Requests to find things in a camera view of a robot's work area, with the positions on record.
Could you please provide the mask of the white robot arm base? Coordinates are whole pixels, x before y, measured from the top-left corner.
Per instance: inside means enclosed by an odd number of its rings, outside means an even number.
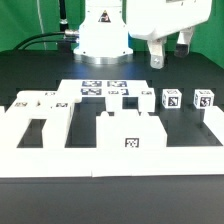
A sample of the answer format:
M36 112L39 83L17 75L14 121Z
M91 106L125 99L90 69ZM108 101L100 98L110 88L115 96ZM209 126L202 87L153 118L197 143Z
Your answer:
M79 26L74 59L97 65L128 62L133 50L122 18L122 0L85 0L85 19Z

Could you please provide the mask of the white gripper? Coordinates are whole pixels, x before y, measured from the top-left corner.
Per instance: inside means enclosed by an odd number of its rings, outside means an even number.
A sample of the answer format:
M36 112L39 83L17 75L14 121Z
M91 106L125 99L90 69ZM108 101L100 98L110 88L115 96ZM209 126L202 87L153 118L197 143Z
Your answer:
M162 69L165 36L180 31L174 55L186 57L194 34L193 27L208 20L211 7L212 0L127 0L126 24L131 37L149 40L150 65L154 69Z

